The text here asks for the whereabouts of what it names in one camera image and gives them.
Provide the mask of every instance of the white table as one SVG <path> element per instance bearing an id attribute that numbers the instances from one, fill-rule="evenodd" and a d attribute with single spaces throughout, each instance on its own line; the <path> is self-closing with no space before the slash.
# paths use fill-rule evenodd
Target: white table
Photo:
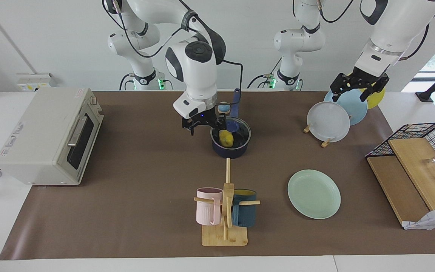
<path id="1" fill-rule="evenodd" d="M 34 93 L 0 93 L 0 147 L 5 143 L 33 96 Z M 435 106 L 420 103 L 412 93 L 387 93 L 380 108 L 393 130 L 404 124 L 435 122 Z M 3 174 L 0 178 L 0 252 L 29 190 L 29 186 L 10 176 Z M 223 262 L 229 267 L 247 267 L 255 271 L 270 271 L 277 268 L 284 272 L 435 271 L 435 255 L 24 260 L 0 261 L 0 271 L 199 269 L 222 272 Z"/>

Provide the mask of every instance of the oven door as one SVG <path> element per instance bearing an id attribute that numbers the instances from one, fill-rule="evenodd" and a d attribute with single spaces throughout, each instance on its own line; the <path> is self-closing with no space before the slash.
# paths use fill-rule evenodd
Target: oven door
<path id="1" fill-rule="evenodd" d="M 58 161 L 71 180 L 67 185 L 80 184 L 99 129 L 100 120 L 89 105 L 83 104 Z"/>

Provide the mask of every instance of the oven window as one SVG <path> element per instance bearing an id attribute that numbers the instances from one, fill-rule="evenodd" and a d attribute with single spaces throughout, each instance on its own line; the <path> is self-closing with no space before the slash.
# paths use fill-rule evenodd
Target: oven window
<path id="1" fill-rule="evenodd" d="M 88 144 L 88 141 L 90 140 L 90 136 L 92 135 L 93 131 L 93 122 L 90 119 L 90 116 L 88 114 L 85 114 L 87 117 L 85 126 L 82 130 L 82 135 L 80 136 L 80 140 L 76 144 L 76 146 L 71 147 L 68 156 L 67 156 L 67 162 L 76 169 L 80 166 L 80 162 L 83 158 L 83 153 L 85 153 L 86 146 Z"/>

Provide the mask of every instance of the pink mug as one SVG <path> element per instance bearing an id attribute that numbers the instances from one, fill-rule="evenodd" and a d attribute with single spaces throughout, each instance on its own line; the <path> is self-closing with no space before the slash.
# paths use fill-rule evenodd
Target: pink mug
<path id="1" fill-rule="evenodd" d="M 222 189 L 204 187 L 197 189 L 198 198 L 214 200 L 214 204 L 197 201 L 196 221 L 204 226 L 216 226 L 221 223 Z"/>

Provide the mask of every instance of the green plate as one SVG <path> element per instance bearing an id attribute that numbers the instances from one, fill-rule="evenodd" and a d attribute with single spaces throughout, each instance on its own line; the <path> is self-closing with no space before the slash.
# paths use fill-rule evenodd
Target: green plate
<path id="1" fill-rule="evenodd" d="M 293 206 L 313 219 L 325 219 L 340 208 L 340 191 L 333 180 L 316 170 L 302 170 L 288 182 L 288 197 Z"/>

